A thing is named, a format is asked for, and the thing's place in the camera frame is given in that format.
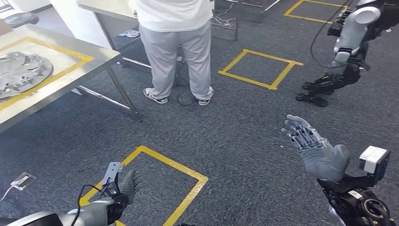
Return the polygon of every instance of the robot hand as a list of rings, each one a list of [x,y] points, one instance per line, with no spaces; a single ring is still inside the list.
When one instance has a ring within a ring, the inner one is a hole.
[[[331,146],[304,119],[287,115],[286,134],[297,149],[305,171],[319,179],[338,182],[345,174],[350,154],[344,145]]]

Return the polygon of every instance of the sneaker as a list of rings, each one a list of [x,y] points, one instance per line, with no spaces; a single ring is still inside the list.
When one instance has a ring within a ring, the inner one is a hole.
[[[210,97],[209,97],[208,100],[201,100],[201,99],[198,99],[198,104],[199,104],[200,106],[207,106],[207,105],[209,104],[209,102],[211,102],[211,99],[212,99],[212,97],[213,97],[214,91],[213,91],[212,88],[210,88],[210,89],[211,89],[212,93],[210,94]]]
[[[135,30],[128,30],[127,32],[123,32],[122,34],[119,34],[118,36],[126,36],[129,38],[137,38],[138,36],[140,36],[140,32],[139,31],[135,31]]]
[[[152,89],[151,88],[145,88],[143,90],[144,96],[146,96],[147,98],[157,102],[158,104],[166,104],[168,102],[168,98],[164,97],[162,99],[156,99],[152,96]]]

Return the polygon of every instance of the metal table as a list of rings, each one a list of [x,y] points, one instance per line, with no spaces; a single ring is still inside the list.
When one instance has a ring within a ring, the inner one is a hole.
[[[129,29],[132,29],[133,27],[137,26],[138,20],[137,20],[137,15],[135,15],[134,12],[134,6],[132,4],[132,1],[134,0],[77,0],[77,4],[79,7],[92,11],[95,13],[98,22],[100,23],[101,27],[103,28],[103,31],[105,33],[105,36],[107,37],[107,40],[109,44],[111,45],[113,50],[116,51],[122,51],[129,47],[130,45],[138,42],[141,38],[136,38],[132,40],[130,43],[127,43],[126,45],[118,48],[115,46],[115,43],[112,40],[112,37],[116,37],[118,34],[121,34]],[[229,30],[234,30],[234,39],[238,39],[239,35],[239,25],[240,25],[240,5],[237,7],[238,9],[238,15],[237,15],[237,21],[236,21],[236,28],[231,28],[231,27],[226,27],[218,24],[212,23],[213,26],[218,26],[222,28],[226,28]],[[147,68],[151,68],[150,65],[142,63],[140,61],[130,59],[127,57],[122,57],[124,61],[132,62],[137,65],[141,65]]]
[[[141,120],[111,65],[121,60],[121,55],[75,38],[67,37],[31,24],[19,27],[0,36],[0,54],[21,51],[39,54],[51,61],[53,75],[38,86],[13,97],[0,100],[0,132],[45,107],[74,88],[105,99],[131,111],[135,120]],[[127,106],[80,86],[80,83],[107,71]]]

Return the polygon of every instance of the black cord on floor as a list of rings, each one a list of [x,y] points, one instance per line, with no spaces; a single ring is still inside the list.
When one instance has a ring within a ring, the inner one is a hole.
[[[337,14],[337,13],[339,13],[343,8],[344,8],[344,6],[350,6],[351,4],[352,4],[352,2],[353,2],[353,0],[347,0],[346,1],[346,3],[344,3],[324,24],[323,24],[323,26],[320,28],[320,30],[317,32],[317,34],[316,34],[316,36],[314,37],[314,39],[313,39],[313,41],[312,41],[312,43],[311,43],[311,56],[312,56],[312,58],[313,58],[313,60],[320,66],[320,67],[323,67],[323,68],[327,68],[327,69],[334,69],[334,68],[339,68],[339,67],[343,67],[343,66],[346,66],[348,63],[345,63],[345,64],[343,64],[343,65],[339,65],[339,66],[335,66],[335,67],[327,67],[327,66],[324,66],[324,65],[322,65],[319,61],[318,61],[318,59],[315,57],[315,55],[314,55],[314,53],[313,53],[313,45],[314,45],[314,43],[316,42],[316,39],[318,38],[318,36],[320,35],[320,33],[321,33],[321,31],[324,29],[324,27],[328,24],[328,22],[332,19],[332,18],[334,18],[335,17],[335,15]]]
[[[74,226],[75,223],[76,223],[76,221],[77,221],[78,218],[79,218],[80,209],[81,209],[81,206],[80,206],[80,199],[82,198],[83,191],[84,191],[85,187],[92,187],[92,188],[94,188],[94,189],[96,189],[97,191],[99,191],[99,192],[102,193],[102,191],[101,191],[100,189],[96,188],[96,187],[93,186],[93,185],[84,185],[84,186],[82,187],[82,189],[80,190],[80,193],[79,193],[79,197],[78,197],[78,210],[77,210],[77,212],[76,212],[75,218],[73,219],[73,222],[71,223],[71,226]]]
[[[179,67],[179,69],[178,69],[177,72],[176,72],[176,78],[177,78],[177,79],[183,80],[183,81],[187,84],[187,86],[190,86],[190,82],[187,81],[186,79],[184,79],[184,78],[182,77],[182,75],[181,75],[182,68],[185,66],[185,63],[182,63],[182,62],[178,62],[178,63],[180,63],[181,66]],[[177,102],[178,102],[178,104],[180,104],[181,106],[190,106],[190,105],[192,105],[192,104],[194,103],[194,101],[192,100],[189,104],[183,104],[183,103],[180,101],[180,94],[181,94],[181,93],[182,93],[181,91],[178,91],[178,93],[177,93]]]

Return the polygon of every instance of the metal rack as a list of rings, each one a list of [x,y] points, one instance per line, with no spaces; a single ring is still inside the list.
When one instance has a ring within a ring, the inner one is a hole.
[[[211,23],[212,26],[215,27],[221,27],[224,29],[228,29],[228,30],[232,30],[234,31],[234,40],[237,41],[238,40],[238,35],[239,35],[239,26],[241,23],[241,5],[244,4],[243,0],[225,0],[225,1],[229,1],[229,2],[234,2],[234,3],[238,3],[237,6],[237,16],[236,16],[236,26],[235,28],[233,27],[229,27],[229,26],[224,26],[224,25],[220,25],[220,24],[215,24],[215,23]]]
[[[261,23],[263,22],[263,17],[264,17],[264,13],[271,9],[273,6],[275,6],[278,2],[280,2],[281,0],[275,0],[271,5],[267,5],[267,2],[269,2],[269,0],[260,0],[262,2],[262,4],[260,5],[256,5],[256,4],[252,4],[252,3],[248,3],[247,1],[249,0],[224,0],[224,1],[228,1],[228,2],[241,2],[242,5],[247,5],[247,6],[252,6],[252,7],[257,7],[257,8],[261,8],[262,11],[260,11],[259,13],[259,20],[258,22]]]

